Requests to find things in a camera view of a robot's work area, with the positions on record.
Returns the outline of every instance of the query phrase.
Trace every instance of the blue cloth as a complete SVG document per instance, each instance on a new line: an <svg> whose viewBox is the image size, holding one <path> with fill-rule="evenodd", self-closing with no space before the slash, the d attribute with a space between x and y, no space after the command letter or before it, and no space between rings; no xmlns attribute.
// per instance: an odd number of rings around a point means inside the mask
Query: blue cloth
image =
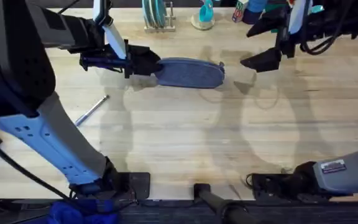
<svg viewBox="0 0 358 224"><path fill-rule="evenodd" d="M191 58L164 58L155 72L159 85L185 88L216 88L224 80L224 65Z"/></svg>
<svg viewBox="0 0 358 224"><path fill-rule="evenodd" d="M95 200L76 200L76 203L85 209L96 211ZM105 211L112 210L112 201L104 201ZM48 224L115 224L118 223L118 215L84 215L80 211L64 202L53 203L48 218Z"/></svg>

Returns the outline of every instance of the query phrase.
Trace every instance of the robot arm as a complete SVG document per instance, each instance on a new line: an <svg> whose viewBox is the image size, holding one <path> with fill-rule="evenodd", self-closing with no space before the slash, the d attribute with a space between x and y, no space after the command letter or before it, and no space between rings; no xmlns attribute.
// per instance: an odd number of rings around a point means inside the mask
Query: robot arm
<svg viewBox="0 0 358 224"><path fill-rule="evenodd" d="M99 67L114 72L151 75L159 71L160 57L148 47L129 45L109 16L110 0L96 0L93 19L64 16L48 9L27 4L31 18L44 47L57 47L80 54L80 65Z"/></svg>
<svg viewBox="0 0 358 224"><path fill-rule="evenodd" d="M307 14L312 5L324 7L323 11ZM282 55L295 56L295 47L300 44L302 51L318 55L327 50L340 35L358 36L358 1L355 0L296 0L293 8L289 5L262 15L248 31L252 37L277 29L275 46L261 54L241 61L241 64L257 72L277 70ZM310 49L307 42L329 37Z"/></svg>
<svg viewBox="0 0 358 224"><path fill-rule="evenodd" d="M133 50L137 46L125 41L123 51L123 40L114 31L112 19L106 19L108 8L101 12L104 16L87 21L37 6L27 7L24 0L0 0L0 129L22 140L59 169L78 194L123 193L131 184L134 190L142 188L139 198L147 198L150 174L117 172L71 122L55 93L55 74L45 47L61 47L81 57L98 58L109 68L118 66L116 61L122 62L128 74L142 70L138 66L141 63L152 64L151 60L141 61L144 55L152 54L147 47L138 47L145 52L138 54ZM103 32L110 45L104 45Z"/></svg>
<svg viewBox="0 0 358 224"><path fill-rule="evenodd" d="M358 152L306 162L292 174L252 174L256 200L324 202L358 193Z"/></svg>

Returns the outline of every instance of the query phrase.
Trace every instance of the sticker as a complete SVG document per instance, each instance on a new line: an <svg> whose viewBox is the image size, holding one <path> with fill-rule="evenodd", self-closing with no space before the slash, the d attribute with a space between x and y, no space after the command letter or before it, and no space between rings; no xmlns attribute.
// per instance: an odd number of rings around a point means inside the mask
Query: sticker
<svg viewBox="0 0 358 224"><path fill-rule="evenodd" d="M324 174L331 174L334 172L339 172L346 170L345 161L343 159L338 159L336 161L331 162L325 162L320 165L321 171L323 171Z"/></svg>

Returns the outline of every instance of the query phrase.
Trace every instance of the metal rod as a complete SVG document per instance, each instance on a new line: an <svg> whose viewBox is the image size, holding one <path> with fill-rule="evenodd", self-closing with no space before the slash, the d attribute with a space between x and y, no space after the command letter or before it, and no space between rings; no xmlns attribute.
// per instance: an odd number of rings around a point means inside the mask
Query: metal rod
<svg viewBox="0 0 358 224"><path fill-rule="evenodd" d="M80 116L80 118L75 121L75 126L78 127L79 125L81 125L82 122L84 122L94 111L96 111L96 109L98 109L109 98L110 96L106 95L101 100L99 100L88 112Z"/></svg>
<svg viewBox="0 0 358 224"><path fill-rule="evenodd" d="M173 2L171 2L171 17L173 17Z"/></svg>

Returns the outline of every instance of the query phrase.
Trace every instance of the wood grain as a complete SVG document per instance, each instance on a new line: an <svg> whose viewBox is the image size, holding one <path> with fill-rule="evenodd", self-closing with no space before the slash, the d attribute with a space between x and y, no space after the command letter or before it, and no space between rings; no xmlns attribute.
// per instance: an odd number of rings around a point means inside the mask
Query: wood grain
<svg viewBox="0 0 358 224"><path fill-rule="evenodd" d="M246 38L249 26L219 8L209 31L192 27L198 9L175 9L175 33L146 34L140 9L110 15L131 44L161 57L200 58L226 64L215 90L156 85L154 77L78 65L78 56L50 49L57 92L72 120L109 94L80 130L119 171L152 174L150 198L191 199L194 183L207 182L224 197L252 199L241 179L251 172L280 172L306 161L358 151L358 39L340 38L325 54L301 52L279 71L256 75L241 58L273 46L275 35ZM90 9L67 14L91 17ZM3 149L43 180L68 192L61 173L12 136L0 132ZM56 198L0 160L0 198Z"/></svg>

